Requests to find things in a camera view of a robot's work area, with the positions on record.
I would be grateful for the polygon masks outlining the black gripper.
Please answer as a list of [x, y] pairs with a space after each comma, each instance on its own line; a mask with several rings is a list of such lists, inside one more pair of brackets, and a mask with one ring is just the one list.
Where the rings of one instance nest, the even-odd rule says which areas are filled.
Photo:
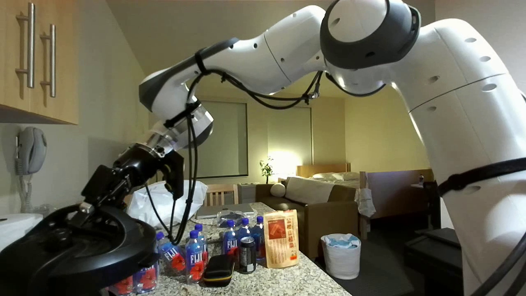
[[184, 192], [182, 164], [184, 158], [175, 151], [161, 154], [154, 148], [136, 143], [118, 156], [111, 166], [100, 164], [80, 196], [95, 207], [118, 207], [131, 191], [144, 186], [156, 173], [162, 173], [165, 189], [174, 197], [180, 197]]

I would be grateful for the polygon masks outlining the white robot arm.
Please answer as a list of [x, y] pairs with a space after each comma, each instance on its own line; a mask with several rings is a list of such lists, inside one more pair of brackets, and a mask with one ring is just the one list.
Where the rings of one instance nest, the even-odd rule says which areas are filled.
[[466, 296], [524, 296], [526, 100], [486, 39], [466, 21], [419, 21], [402, 0], [304, 6], [259, 36], [230, 38], [149, 74], [141, 103], [159, 122], [147, 141], [83, 189], [87, 214], [179, 161], [211, 130], [188, 82], [218, 72], [248, 94], [272, 94], [308, 72], [343, 92], [402, 94], [461, 247]]

